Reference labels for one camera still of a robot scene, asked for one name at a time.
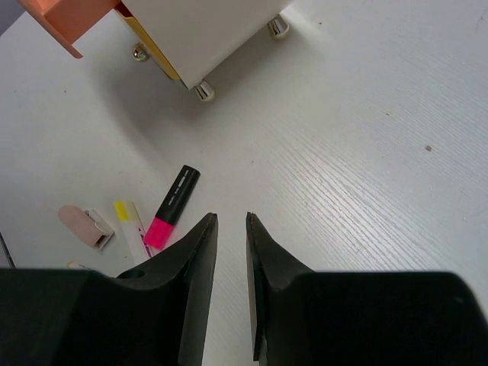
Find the pink clip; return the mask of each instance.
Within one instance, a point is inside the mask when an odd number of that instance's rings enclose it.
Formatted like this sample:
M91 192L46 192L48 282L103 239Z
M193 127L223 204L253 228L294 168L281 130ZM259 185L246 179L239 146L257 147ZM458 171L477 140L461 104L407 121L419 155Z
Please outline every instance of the pink clip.
M94 210L83 211L77 206L63 206L58 218L87 246L103 249L114 231Z

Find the chrome caster wheel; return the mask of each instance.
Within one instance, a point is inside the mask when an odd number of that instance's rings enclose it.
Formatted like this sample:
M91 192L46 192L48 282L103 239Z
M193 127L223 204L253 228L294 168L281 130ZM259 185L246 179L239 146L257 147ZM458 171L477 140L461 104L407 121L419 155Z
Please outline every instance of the chrome caster wheel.
M288 35L290 25L278 14L275 19L268 23L268 29L274 39L282 40Z
M214 88L205 80L193 88L201 101L209 102L215 99Z
M150 58L150 55L147 53L146 48L144 48L142 43L136 43L132 48L132 57L136 61L144 63Z

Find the orange drawer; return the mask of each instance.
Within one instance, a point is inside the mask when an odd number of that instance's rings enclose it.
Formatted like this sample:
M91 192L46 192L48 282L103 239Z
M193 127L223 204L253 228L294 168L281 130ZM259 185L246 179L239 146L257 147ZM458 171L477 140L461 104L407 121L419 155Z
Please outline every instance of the orange drawer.
M74 57L72 44L120 0L18 0L27 12Z

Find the white wood grain surface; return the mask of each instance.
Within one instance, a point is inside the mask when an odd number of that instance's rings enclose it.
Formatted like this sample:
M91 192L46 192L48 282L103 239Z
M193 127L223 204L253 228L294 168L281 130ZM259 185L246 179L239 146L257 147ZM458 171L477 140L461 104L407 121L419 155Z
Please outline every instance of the white wood grain surface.
M0 230L14 260L123 271L122 235L93 252L57 209L96 208L120 234L111 204L132 199L149 225L186 163L202 177L173 239L208 211L220 222L204 364L252 364L247 210L314 269L454 271L486 312L487 7L298 0L287 40L261 31L210 75L210 105L133 63L114 15L77 43L81 60L23 15L0 37Z

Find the pink marker cap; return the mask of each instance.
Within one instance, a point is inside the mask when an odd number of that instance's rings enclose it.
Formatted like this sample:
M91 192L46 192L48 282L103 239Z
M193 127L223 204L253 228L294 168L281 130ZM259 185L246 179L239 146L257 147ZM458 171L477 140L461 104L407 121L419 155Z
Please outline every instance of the pink marker cap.
M147 230L143 241L148 246L152 246L156 249L163 249L174 228L173 225L155 217L151 222L151 226L149 227L149 230Z

